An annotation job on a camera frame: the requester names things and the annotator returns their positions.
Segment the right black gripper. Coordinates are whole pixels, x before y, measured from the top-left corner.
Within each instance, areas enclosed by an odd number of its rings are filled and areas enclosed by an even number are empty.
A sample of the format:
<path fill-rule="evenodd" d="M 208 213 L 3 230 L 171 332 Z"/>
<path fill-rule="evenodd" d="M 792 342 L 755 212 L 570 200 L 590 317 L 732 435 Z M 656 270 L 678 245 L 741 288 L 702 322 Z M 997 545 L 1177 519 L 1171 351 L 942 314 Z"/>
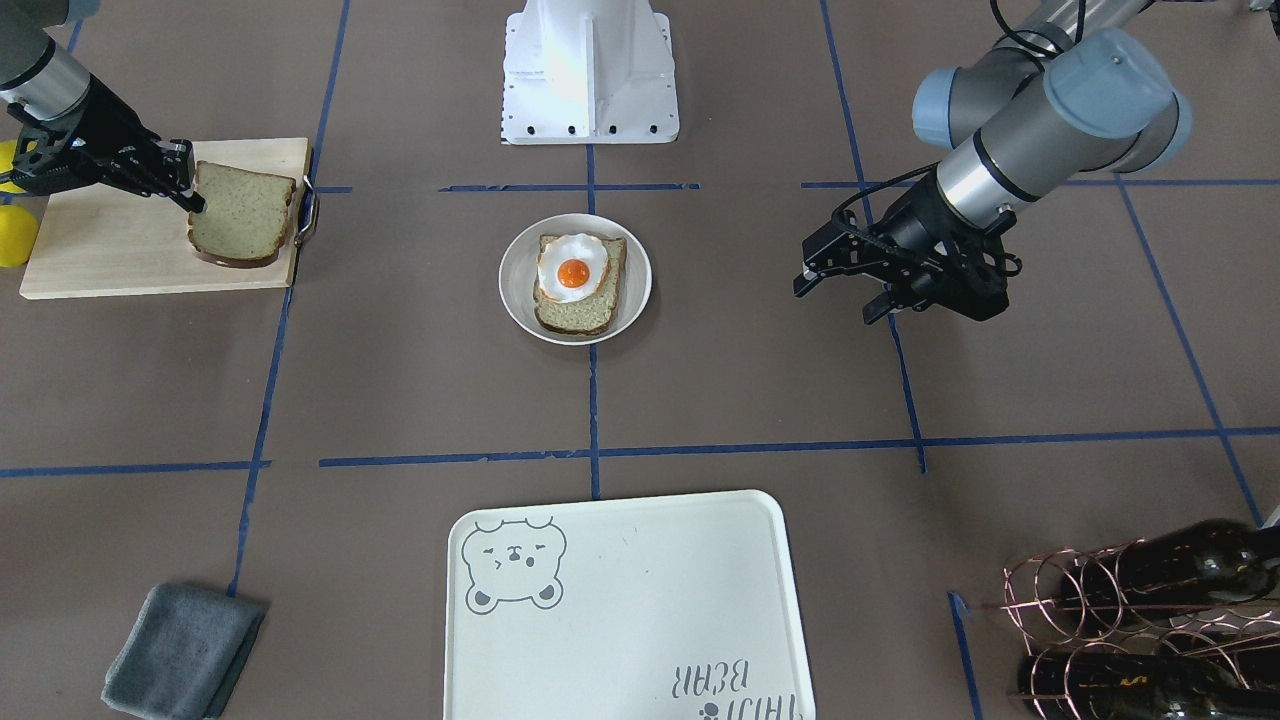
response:
<path fill-rule="evenodd" d="M 23 128 L 5 176 L 26 193 L 49 196 L 102 183 L 143 197 L 170 196 L 187 213 L 207 208 L 195 188 L 195 145 L 159 140 L 96 76 L 79 104 L 58 118 L 37 119 L 19 102 L 9 102 L 6 111 Z"/>

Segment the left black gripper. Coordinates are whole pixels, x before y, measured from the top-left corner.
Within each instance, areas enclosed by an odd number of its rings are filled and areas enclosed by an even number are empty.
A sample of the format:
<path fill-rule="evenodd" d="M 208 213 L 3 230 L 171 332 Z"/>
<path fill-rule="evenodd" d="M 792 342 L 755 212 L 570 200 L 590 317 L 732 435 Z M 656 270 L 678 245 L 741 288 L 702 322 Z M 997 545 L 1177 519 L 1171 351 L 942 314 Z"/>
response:
<path fill-rule="evenodd" d="M 877 223 L 858 224 L 852 205 L 906 179 L 911 188 Z M 977 228 L 947 204 L 934 170 L 910 170 L 845 200 L 803 241 L 794 296 L 804 297 L 832 275 L 869 275 L 884 288 L 864 305 L 865 325 L 933 306 L 984 322 L 1009 307 L 1009 278 L 1023 269 L 1002 243 L 1016 222 L 1016 213 L 1002 205 L 988 225 Z"/>

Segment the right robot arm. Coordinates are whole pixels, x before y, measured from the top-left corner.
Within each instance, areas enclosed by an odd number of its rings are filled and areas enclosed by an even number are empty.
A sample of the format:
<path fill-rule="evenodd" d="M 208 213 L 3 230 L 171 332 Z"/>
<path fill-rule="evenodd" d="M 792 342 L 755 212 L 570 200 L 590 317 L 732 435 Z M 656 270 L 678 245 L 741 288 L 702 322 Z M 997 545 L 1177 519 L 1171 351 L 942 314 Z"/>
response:
<path fill-rule="evenodd" d="M 46 31 L 99 9 L 97 1 L 1 4 L 3 108 L 23 126 L 3 182 L 32 196 L 106 184 L 204 211 L 192 142 L 154 133 Z"/>

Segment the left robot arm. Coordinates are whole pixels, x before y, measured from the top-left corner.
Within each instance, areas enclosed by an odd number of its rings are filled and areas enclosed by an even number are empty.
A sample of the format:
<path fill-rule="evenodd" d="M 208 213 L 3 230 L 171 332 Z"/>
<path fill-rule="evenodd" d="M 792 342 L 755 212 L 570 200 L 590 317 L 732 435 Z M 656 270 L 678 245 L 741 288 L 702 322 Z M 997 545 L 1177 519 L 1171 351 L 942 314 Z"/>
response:
<path fill-rule="evenodd" d="M 794 295 L 833 275 L 881 292 L 863 320 L 943 307 L 974 322 L 1009 309 L 1021 260 L 1004 234 L 1051 191 L 1088 172 L 1130 174 L 1175 158 L 1189 140 L 1189 99 L 1125 24 L 1144 1 L 1043 1 L 1018 24 L 997 3 L 997 42 L 974 64 L 929 73 L 911 123 L 945 156 L 902 173 L 906 190 L 876 222 L 841 202 L 803 241 Z"/>

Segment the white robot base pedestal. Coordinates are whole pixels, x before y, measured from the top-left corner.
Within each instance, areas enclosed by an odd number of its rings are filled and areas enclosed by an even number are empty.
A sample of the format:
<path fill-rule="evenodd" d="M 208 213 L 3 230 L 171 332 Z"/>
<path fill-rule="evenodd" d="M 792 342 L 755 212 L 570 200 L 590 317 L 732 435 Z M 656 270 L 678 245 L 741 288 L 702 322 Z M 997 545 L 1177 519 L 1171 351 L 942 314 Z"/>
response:
<path fill-rule="evenodd" d="M 669 18 L 649 1 L 527 1 L 506 18 L 500 141 L 672 143 Z"/>

